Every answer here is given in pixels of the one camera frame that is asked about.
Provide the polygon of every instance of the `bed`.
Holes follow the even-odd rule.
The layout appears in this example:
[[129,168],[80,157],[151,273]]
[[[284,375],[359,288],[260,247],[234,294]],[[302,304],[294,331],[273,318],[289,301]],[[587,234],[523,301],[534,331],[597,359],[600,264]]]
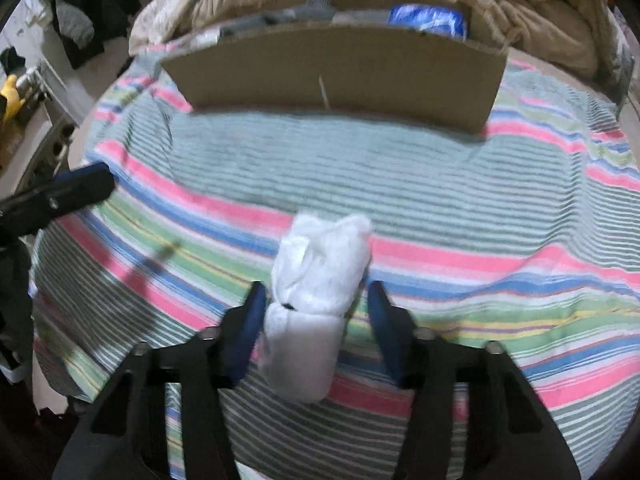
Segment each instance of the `bed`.
[[[510,62],[481,136],[194,113],[159,65],[181,45],[148,48],[98,104],[85,160],[110,165],[113,196],[37,240],[34,349],[52,387],[92,400],[135,343],[216,324],[268,282],[297,211],[360,212],[375,230],[367,279],[449,340],[502,341],[590,477],[640,396],[640,173],[611,104]],[[325,400],[281,400],[253,365],[225,393],[244,478],[390,477],[411,398],[385,373],[365,298]],[[183,478],[178,389],[167,399]]]

